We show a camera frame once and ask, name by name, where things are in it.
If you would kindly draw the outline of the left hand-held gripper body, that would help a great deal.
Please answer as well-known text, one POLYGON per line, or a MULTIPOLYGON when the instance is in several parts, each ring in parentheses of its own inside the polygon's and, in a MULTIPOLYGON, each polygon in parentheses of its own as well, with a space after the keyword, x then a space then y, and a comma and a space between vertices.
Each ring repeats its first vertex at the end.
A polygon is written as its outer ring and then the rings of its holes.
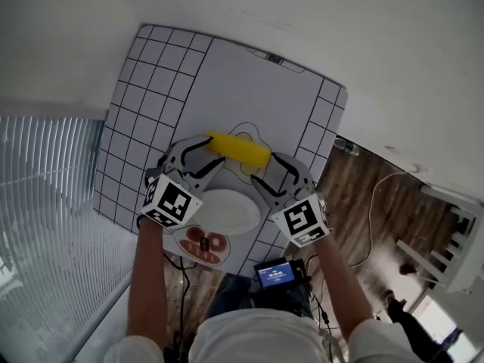
POLYGON ((146 193, 139 221, 150 219, 164 228, 176 228, 201 207, 204 177, 199 172, 186 171, 176 160, 176 156, 165 154, 156 167, 146 170, 146 193))

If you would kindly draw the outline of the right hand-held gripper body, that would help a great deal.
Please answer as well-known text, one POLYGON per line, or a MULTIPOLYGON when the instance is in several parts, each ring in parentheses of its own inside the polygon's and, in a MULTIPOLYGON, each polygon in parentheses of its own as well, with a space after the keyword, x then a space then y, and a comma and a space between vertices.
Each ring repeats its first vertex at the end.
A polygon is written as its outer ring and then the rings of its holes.
POLYGON ((306 247, 328 236, 328 227, 318 195, 299 197, 271 216, 282 234, 297 247, 306 247))

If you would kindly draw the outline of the white oval plate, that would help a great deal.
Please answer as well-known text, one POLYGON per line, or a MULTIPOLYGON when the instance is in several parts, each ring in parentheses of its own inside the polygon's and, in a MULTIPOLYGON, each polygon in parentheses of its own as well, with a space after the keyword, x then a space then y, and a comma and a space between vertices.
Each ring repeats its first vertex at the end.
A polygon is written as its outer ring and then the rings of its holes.
POLYGON ((204 191, 202 201, 193 220, 206 231, 235 236, 252 231, 260 223, 259 207, 240 192, 230 189, 204 191))

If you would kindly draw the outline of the yellow corn cob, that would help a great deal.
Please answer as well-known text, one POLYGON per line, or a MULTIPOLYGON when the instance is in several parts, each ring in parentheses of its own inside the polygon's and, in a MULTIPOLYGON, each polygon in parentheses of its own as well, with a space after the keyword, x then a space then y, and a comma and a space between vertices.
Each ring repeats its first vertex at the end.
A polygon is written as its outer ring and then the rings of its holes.
POLYGON ((206 136, 211 138, 210 150, 240 163, 264 168, 271 158, 270 149, 254 141, 221 132, 208 132, 206 136))

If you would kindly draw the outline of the person's left forearm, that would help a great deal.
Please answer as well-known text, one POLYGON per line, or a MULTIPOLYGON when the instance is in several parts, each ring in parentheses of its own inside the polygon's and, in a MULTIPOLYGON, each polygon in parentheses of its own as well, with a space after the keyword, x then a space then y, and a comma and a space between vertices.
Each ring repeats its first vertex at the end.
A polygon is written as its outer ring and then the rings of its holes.
POLYGON ((167 328, 163 227, 143 217, 129 290, 127 334, 146 337, 162 349, 167 328))

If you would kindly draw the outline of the person's right forearm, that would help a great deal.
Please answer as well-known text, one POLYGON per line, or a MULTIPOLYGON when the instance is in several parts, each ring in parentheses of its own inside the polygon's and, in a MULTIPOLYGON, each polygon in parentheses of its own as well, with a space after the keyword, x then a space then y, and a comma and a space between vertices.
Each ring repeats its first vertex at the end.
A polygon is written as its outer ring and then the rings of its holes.
POLYGON ((349 341, 357 326, 374 317, 371 305, 334 238, 326 235, 314 242, 314 248, 337 323, 343 338, 349 341))

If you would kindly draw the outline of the clear plastic bottle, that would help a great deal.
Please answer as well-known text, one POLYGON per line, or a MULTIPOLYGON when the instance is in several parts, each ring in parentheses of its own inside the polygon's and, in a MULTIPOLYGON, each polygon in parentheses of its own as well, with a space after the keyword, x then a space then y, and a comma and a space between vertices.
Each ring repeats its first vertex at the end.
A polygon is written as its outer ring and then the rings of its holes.
POLYGON ((357 144, 354 144, 353 142, 342 138, 340 136, 337 136, 334 140, 334 147, 338 150, 341 150, 342 152, 345 152, 347 154, 350 154, 354 157, 357 157, 360 153, 359 146, 357 144))

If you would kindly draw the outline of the black device with screen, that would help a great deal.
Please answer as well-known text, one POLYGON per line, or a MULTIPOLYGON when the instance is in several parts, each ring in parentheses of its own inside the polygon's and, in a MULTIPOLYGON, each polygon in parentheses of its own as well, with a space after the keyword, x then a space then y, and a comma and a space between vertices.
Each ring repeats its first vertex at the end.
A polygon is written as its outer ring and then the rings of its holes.
POLYGON ((301 259, 274 259, 255 265, 254 271, 263 290, 290 289, 306 281, 305 264, 301 259))

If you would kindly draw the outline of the white grid-pattern tablecloth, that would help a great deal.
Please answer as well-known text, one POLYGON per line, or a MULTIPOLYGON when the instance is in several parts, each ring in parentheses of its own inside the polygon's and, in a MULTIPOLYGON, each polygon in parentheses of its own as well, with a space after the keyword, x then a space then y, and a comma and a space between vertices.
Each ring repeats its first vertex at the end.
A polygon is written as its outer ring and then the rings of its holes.
POLYGON ((208 132, 291 155, 319 180, 347 98, 340 84, 276 55, 201 33, 143 26, 110 102, 95 211, 134 231, 144 171, 173 142, 208 132))

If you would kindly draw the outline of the person's blue jeans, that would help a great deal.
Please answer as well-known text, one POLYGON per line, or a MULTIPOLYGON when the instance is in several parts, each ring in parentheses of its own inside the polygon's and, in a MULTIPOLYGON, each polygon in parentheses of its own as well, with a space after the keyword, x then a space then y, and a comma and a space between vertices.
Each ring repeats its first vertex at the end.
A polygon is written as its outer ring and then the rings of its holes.
POLYGON ((222 279, 205 319, 241 309, 274 309, 299 317, 313 318, 309 294, 303 285, 274 290, 252 291, 253 281, 226 274, 222 279))

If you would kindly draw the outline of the glass partition with blinds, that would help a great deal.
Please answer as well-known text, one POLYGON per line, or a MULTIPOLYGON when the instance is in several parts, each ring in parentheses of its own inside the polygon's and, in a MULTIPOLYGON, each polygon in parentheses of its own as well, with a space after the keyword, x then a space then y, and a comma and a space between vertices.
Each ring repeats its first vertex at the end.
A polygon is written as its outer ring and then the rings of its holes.
POLYGON ((100 120, 0 116, 0 361, 73 359, 126 286, 135 239, 98 214, 100 120))

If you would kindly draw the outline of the person's white shirt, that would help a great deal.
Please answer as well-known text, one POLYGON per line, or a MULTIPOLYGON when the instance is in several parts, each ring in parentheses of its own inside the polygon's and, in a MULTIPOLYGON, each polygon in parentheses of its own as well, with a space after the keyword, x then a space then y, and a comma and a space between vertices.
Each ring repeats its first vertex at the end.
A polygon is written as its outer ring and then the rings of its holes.
MULTIPOLYGON (((351 333, 349 363, 421 363, 402 327, 375 319, 351 333)), ((188 363, 330 363, 315 322, 274 309, 241 309, 198 328, 188 363)))

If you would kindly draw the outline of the white shelf unit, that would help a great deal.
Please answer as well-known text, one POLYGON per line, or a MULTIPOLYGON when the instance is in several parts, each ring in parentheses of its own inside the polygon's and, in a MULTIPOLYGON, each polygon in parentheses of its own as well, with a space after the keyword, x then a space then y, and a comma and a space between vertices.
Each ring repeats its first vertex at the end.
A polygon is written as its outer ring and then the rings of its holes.
POLYGON ((463 233, 454 232, 446 253, 430 251, 442 264, 442 271, 402 240, 396 246, 410 256, 424 271, 432 275, 429 282, 444 287, 447 292, 469 293, 476 279, 484 280, 484 201, 437 185, 422 185, 420 192, 452 205, 451 212, 467 222, 463 233))

